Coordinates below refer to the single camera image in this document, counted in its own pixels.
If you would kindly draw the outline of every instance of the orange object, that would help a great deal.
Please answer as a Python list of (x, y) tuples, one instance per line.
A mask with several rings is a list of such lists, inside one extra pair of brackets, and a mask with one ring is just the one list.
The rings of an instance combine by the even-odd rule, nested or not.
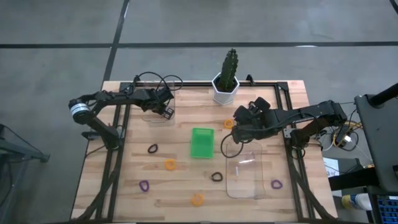
[(174, 170), (175, 169), (175, 160), (174, 159), (167, 159), (164, 162), (164, 165), (166, 166), (166, 169)]
[(234, 121), (232, 119), (226, 119), (224, 121), (224, 128), (232, 129), (234, 126)]
[(194, 206), (200, 206), (203, 202), (205, 202), (205, 198), (202, 194), (194, 194), (191, 198), (191, 203)]

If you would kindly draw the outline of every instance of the wooden table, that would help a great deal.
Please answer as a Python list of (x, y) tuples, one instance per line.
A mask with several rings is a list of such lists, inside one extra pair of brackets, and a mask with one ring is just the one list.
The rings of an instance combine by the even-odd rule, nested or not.
[[(118, 91), (120, 82), (105, 82), (104, 90)], [(303, 81), (288, 81), (294, 108), (308, 106)], [(276, 108), (275, 92), (270, 87), (241, 87), (234, 103), (227, 106), (213, 101), (210, 87), (184, 87), (175, 93), (175, 123), (172, 126), (153, 127), (142, 120), (142, 111), (133, 106), (124, 148), (121, 178), (114, 212), (115, 222), (280, 222), (297, 221), (295, 205), (287, 168), (281, 133), (269, 139), (256, 141), (262, 146), (262, 176), (265, 197), (235, 199), (226, 193), (226, 159), (220, 153), (222, 138), (231, 132), (224, 129), (224, 120), (232, 118), (239, 105), (247, 106), (258, 96)], [(114, 106), (104, 108), (99, 118), (112, 123)], [(192, 128), (213, 128), (215, 145), (213, 159), (192, 159), (190, 140)], [(150, 145), (157, 143), (159, 150), (148, 154)], [(101, 140), (90, 142), (90, 152), (103, 145)], [(80, 184), (73, 207), (72, 218), (78, 217), (91, 203), (101, 185), (106, 150), (93, 153), (83, 166)], [(165, 169), (164, 161), (175, 159), (177, 168)], [(326, 208), (337, 217), (326, 170), (319, 147), (306, 148), (305, 165), (310, 188)], [(224, 181), (213, 182), (210, 175), (221, 172)], [(280, 190), (271, 188), (271, 181), (280, 180)], [(138, 183), (148, 180), (150, 190), (141, 192)], [(190, 199), (203, 194), (205, 202), (194, 207)], [(303, 194), (300, 194), (305, 205)], [(104, 214), (109, 196), (105, 200)]]

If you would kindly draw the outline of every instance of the white pot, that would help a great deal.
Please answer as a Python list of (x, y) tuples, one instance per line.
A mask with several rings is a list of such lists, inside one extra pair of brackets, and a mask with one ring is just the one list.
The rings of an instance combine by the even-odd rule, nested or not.
[(214, 101), (221, 105), (227, 105), (229, 103), (232, 103), (234, 101), (234, 97), (236, 95), (236, 92), (238, 92), (239, 88), (239, 82), (238, 79), (235, 77), (235, 89), (231, 93), (225, 93), (217, 90), (217, 87), (215, 85), (215, 80), (221, 75), (221, 72), (214, 77), (214, 79), (211, 81), (211, 84), (213, 85), (214, 89)]

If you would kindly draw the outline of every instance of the gray floor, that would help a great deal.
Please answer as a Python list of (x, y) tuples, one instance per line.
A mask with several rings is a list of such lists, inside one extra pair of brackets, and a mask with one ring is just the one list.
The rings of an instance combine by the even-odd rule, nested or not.
[[(112, 42), (122, 0), (0, 0), (0, 44)], [(397, 41), (387, 0), (131, 0), (121, 42)], [(119, 49), (111, 80), (151, 70), (209, 80), (228, 49)], [(304, 80), (311, 103), (353, 101), (398, 81), (398, 47), (242, 48), (238, 78)], [(109, 49), (0, 49), (0, 123), (51, 154), (31, 162), (14, 223), (68, 220), (81, 171), (85, 127), (71, 98), (99, 90)], [(353, 105), (345, 105), (347, 113)], [(369, 155), (363, 133), (360, 148)], [(358, 157), (331, 149), (325, 157)], [(339, 210), (345, 220), (358, 214)]]

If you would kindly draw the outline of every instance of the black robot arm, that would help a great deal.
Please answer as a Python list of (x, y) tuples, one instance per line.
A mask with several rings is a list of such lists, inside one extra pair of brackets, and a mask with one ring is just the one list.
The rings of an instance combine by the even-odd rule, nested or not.
[(174, 110), (169, 108), (168, 104), (174, 97), (167, 86), (159, 90), (154, 88), (135, 90), (135, 85), (136, 79), (132, 85), (121, 92), (99, 91), (70, 100), (68, 106), (73, 120), (78, 124), (87, 124), (94, 129), (102, 137), (107, 149), (117, 149), (120, 145), (118, 131), (96, 117), (105, 106), (136, 105), (143, 111), (151, 110), (166, 119), (173, 116)]
[(340, 104), (331, 100), (287, 111), (270, 109), (270, 107), (266, 100), (259, 97), (249, 104), (249, 108), (240, 106), (235, 111), (236, 125), (232, 128), (231, 134), (236, 144), (269, 138), (288, 125), (312, 119), (313, 121), (306, 127), (295, 129), (290, 133), (291, 145), (302, 147), (308, 143), (311, 135), (319, 133), (325, 127), (341, 126), (347, 120)]

